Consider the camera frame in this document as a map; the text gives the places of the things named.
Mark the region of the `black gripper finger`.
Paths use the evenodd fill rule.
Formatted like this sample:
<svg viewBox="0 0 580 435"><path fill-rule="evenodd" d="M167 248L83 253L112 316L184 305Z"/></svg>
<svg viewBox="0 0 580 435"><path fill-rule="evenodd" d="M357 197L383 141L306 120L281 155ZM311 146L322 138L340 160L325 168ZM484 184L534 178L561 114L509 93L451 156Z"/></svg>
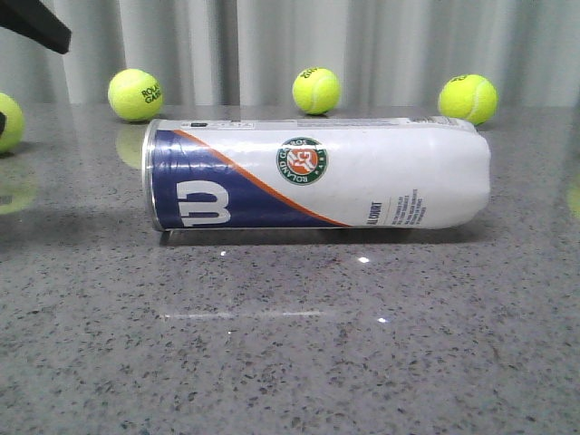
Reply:
<svg viewBox="0 0 580 435"><path fill-rule="evenodd" d="M72 31L38 0L1 0L1 26L59 54L69 52Z"/></svg>

